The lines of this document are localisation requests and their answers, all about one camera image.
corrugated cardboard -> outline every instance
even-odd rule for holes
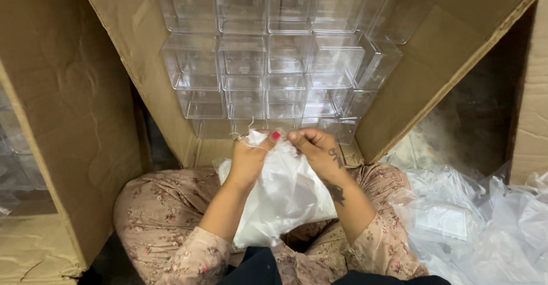
[[[0,81],[58,211],[0,222],[0,283],[75,283],[141,174],[131,84],[87,0],[0,0],[0,15]]]
[[[437,0],[415,35],[401,47],[403,61],[362,119],[356,139],[363,160],[372,163],[386,154],[533,1]],[[182,165],[210,164],[211,158],[226,155],[210,151],[215,144],[198,145],[179,110],[160,54],[168,31],[157,0],[90,2]]]
[[[539,0],[525,68],[510,184],[548,171],[548,0]]]

woman's left hand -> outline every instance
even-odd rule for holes
[[[229,176],[226,178],[228,183],[250,187],[259,178],[265,164],[266,154],[274,147],[281,134],[278,131],[269,132],[268,130],[258,132],[270,133],[258,147],[249,147],[239,140],[234,141],[232,165]]]

clear plastic box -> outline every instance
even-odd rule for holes
[[[344,89],[309,89],[304,117],[335,117],[336,104],[342,104],[348,92]]]
[[[271,33],[310,33],[318,0],[270,0]]]
[[[271,74],[267,77],[266,117],[301,118],[308,85],[302,74]]]
[[[264,120],[265,91],[236,90],[226,92],[229,119],[232,120]]]
[[[282,128],[285,132],[290,132],[301,128],[302,118],[284,118],[284,119],[271,119],[266,120],[267,128],[269,130],[275,130]]]
[[[23,129],[12,111],[0,111],[0,125],[6,134],[11,150],[17,153],[31,153]]]
[[[199,139],[232,139],[229,120],[192,120],[192,126]]]
[[[219,90],[216,34],[172,34],[162,47],[175,89]]]
[[[407,43],[433,4],[434,0],[366,0],[360,29],[370,40]]]
[[[264,37],[224,35],[219,45],[221,76],[264,75],[266,45]]]
[[[38,163],[33,155],[17,155],[19,164],[36,190],[47,190],[44,177],[38,168]]]
[[[318,0],[312,29],[318,33],[353,33],[365,0]]]
[[[215,0],[158,0],[172,32],[216,32]]]
[[[224,91],[177,90],[182,112],[187,119],[226,118]]]
[[[402,52],[389,40],[374,42],[360,34],[360,45],[365,49],[363,61],[353,87],[364,90],[379,90],[392,71],[400,63]]]
[[[230,125],[232,128],[232,138],[234,139],[248,134],[249,129],[268,129],[266,120],[230,120]]]
[[[315,88],[347,88],[365,50],[355,35],[316,35],[312,42],[310,83]]]
[[[373,104],[376,93],[370,90],[349,89],[342,102],[340,102],[340,99],[337,100],[337,102],[340,102],[336,105],[339,116],[363,117],[371,104]]]
[[[354,140],[360,118],[323,118],[321,128],[335,136],[340,145],[350,145]]]
[[[216,0],[223,33],[262,35],[266,32],[267,0]]]
[[[269,72],[302,73],[307,71],[312,34],[269,36]]]

tattoo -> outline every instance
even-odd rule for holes
[[[343,168],[343,160],[337,155],[335,148],[331,148],[328,151],[328,154],[333,157],[333,161],[337,161],[337,163],[339,163],[339,168]]]
[[[344,207],[343,201],[345,200],[345,198],[343,197],[342,187],[334,185],[332,183],[325,183],[325,187],[327,188],[327,191],[329,191],[329,194],[331,194],[333,202],[339,203],[341,206]]]

woman's right hand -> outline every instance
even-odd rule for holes
[[[339,145],[331,134],[305,128],[290,132],[287,138],[306,155],[310,167],[324,183],[333,183],[349,176]]]

